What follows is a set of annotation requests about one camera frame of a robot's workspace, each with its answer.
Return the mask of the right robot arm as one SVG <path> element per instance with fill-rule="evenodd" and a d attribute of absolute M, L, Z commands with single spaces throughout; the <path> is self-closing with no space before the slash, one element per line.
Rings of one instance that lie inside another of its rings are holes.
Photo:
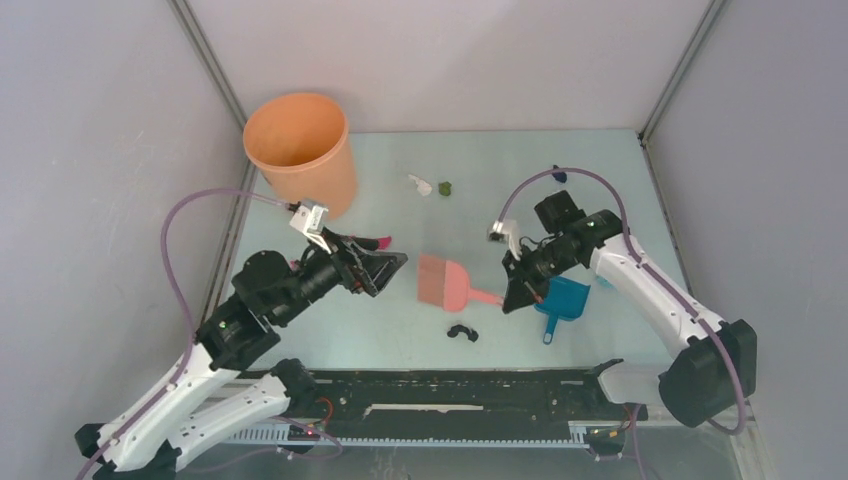
<path fill-rule="evenodd" d="M 744 413 L 757 387 L 758 339 L 744 320 L 729 322 L 684 292 L 626 232 L 622 216 L 586 214 L 565 192 L 534 208 L 549 237 L 534 247 L 520 241 L 515 221 L 497 219 L 488 237 L 508 246 L 502 265 L 509 314 L 554 293 L 555 278 L 581 265 L 623 295 L 664 345 L 668 365 L 614 360 L 581 392 L 585 411 L 606 418 L 621 404 L 660 404 L 679 423 L 697 427 L 730 407 Z"/>

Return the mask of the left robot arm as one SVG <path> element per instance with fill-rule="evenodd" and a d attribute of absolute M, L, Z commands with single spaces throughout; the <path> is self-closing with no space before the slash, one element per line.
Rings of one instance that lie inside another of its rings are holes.
<path fill-rule="evenodd" d="M 203 321 L 179 360 L 126 412 L 86 424 L 75 441 L 96 479 L 172 479 L 233 434 L 273 416 L 304 416 L 316 384 L 298 359 L 283 359 L 244 390 L 203 403 L 280 341 L 279 329 L 336 287 L 379 295 L 407 263 L 376 239 L 324 229 L 301 258 L 262 250 L 233 276 L 233 294 Z"/>

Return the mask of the pink hand brush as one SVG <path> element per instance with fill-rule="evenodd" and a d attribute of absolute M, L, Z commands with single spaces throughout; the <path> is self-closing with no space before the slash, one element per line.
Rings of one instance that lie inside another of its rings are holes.
<path fill-rule="evenodd" d="M 417 301 L 450 313 L 463 311 L 472 301 L 503 305 L 502 296 L 474 288 L 464 266 L 428 254 L 418 257 Z"/>

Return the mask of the blue plastic dustpan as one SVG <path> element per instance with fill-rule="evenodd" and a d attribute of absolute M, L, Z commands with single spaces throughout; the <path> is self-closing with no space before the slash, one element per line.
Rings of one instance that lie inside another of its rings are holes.
<path fill-rule="evenodd" d="M 591 287 L 574 280 L 557 277 L 550 281 L 547 296 L 534 309 L 546 317 L 542 337 L 544 345 L 553 341 L 555 330 L 561 321 L 571 322 L 582 316 Z"/>

